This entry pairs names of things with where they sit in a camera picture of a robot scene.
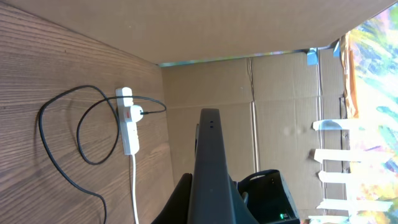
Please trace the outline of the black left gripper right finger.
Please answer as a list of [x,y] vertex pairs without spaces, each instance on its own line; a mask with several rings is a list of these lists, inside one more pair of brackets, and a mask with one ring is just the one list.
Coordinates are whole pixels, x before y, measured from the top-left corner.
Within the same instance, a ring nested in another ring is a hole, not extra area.
[[258,221],[253,217],[247,205],[244,203],[241,195],[237,190],[237,186],[228,175],[228,217],[227,223],[232,224],[258,224]]

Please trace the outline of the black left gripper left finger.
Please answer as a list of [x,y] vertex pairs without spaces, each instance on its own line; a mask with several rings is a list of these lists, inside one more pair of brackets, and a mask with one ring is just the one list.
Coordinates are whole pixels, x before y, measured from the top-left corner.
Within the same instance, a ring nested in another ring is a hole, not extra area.
[[192,174],[182,175],[170,198],[152,224],[186,224],[192,186]]

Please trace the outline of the blue Galaxy smartphone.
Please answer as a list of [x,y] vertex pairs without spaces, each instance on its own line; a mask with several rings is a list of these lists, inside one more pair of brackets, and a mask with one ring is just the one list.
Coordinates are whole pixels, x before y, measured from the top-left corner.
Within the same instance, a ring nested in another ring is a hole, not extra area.
[[195,151],[188,223],[234,222],[220,111],[203,109]]

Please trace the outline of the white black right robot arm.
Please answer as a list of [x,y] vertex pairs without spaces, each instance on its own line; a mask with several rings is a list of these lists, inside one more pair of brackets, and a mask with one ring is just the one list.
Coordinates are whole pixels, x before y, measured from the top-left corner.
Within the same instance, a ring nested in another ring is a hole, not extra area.
[[297,207],[279,170],[251,174],[237,183],[237,190],[258,223],[300,224]]

